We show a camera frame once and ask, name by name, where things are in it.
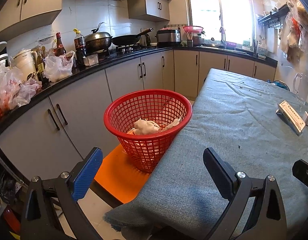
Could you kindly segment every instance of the electric kettle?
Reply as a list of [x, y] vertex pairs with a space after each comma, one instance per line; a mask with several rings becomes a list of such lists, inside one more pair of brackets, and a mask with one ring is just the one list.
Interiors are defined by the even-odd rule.
[[27, 76], [36, 72], [35, 63], [37, 62], [37, 52], [24, 49], [14, 58], [16, 67], [23, 73], [22, 80], [27, 80]]

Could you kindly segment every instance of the table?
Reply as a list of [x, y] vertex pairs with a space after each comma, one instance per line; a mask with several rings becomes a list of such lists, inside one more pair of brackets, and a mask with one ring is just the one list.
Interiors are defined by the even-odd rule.
[[[276, 115], [283, 100], [301, 116], [308, 111], [308, 104], [302, 105], [289, 91], [212, 69], [194, 103], [191, 121], [175, 137], [137, 197], [108, 212], [105, 220], [131, 230], [168, 225], [203, 239], [228, 203], [203, 164], [204, 149], [213, 147], [236, 171], [254, 178], [276, 177], [291, 238], [308, 216], [308, 188], [292, 175], [295, 161], [308, 162], [308, 127], [298, 136]], [[250, 198], [236, 235], [252, 203]]]

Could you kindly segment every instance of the yellow bottle cap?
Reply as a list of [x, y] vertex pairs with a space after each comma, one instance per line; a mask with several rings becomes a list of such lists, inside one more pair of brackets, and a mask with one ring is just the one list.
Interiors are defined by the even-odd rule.
[[73, 31], [76, 32], [76, 34], [80, 34], [80, 33], [81, 33], [81, 31], [79, 31], [79, 30], [76, 29], [76, 28], [75, 28]]

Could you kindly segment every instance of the metal screw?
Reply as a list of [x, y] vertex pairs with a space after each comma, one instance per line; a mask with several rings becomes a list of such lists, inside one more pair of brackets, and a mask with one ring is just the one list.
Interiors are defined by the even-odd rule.
[[60, 177], [62, 178], [62, 179], [66, 179], [66, 178], [68, 178], [68, 176], [69, 176], [69, 173], [66, 171], [66, 172], [63, 172], [61, 175], [60, 175]]
[[36, 182], [36, 181], [38, 181], [38, 180], [39, 180], [38, 176], [32, 177], [32, 182]]
[[242, 172], [242, 171], [239, 171], [238, 173], [237, 173], [237, 176], [239, 177], [239, 178], [245, 178], [245, 173], [244, 172]]
[[275, 177], [273, 175], [269, 175], [267, 176], [267, 178], [269, 179], [269, 181], [275, 181]]

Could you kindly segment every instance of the red bottle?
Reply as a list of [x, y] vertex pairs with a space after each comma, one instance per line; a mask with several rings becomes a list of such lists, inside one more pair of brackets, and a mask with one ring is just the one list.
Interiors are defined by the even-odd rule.
[[57, 38], [57, 47], [55, 50], [55, 56], [59, 57], [61, 55], [64, 55], [66, 53], [66, 50], [62, 44], [62, 40], [60, 39], [60, 33], [56, 33], [56, 38]]

